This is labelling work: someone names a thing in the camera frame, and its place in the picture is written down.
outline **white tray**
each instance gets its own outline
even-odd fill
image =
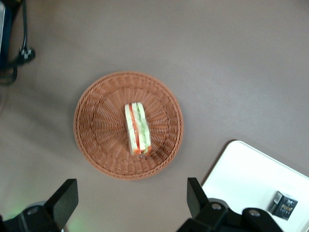
[[[309,229],[309,178],[242,141],[231,142],[203,185],[208,198],[225,201],[236,213],[267,211],[277,191],[298,200],[288,221],[272,216],[285,232]]]

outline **black box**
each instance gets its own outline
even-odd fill
[[[298,201],[292,199],[289,195],[278,191],[268,211],[272,215],[288,220],[297,203]]]

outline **sandwich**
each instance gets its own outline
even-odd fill
[[[151,151],[150,131],[142,103],[126,104],[125,114],[131,154],[148,156]]]

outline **wicker basket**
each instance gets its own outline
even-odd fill
[[[140,158],[129,152],[124,106],[142,102],[152,151]],[[183,116],[171,91],[140,72],[116,72],[93,83],[75,111],[74,134],[85,158],[102,173],[136,180],[152,176],[175,157],[183,137]]]

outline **gray table surface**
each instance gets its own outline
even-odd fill
[[[19,14],[12,55],[21,25]],[[309,175],[308,1],[32,0],[28,26],[37,57],[0,88],[4,219],[77,178],[68,231],[176,231],[190,217],[187,177],[202,182],[233,139]],[[164,82],[185,126],[173,162],[131,182],[93,168],[72,131],[83,91],[125,70]]]

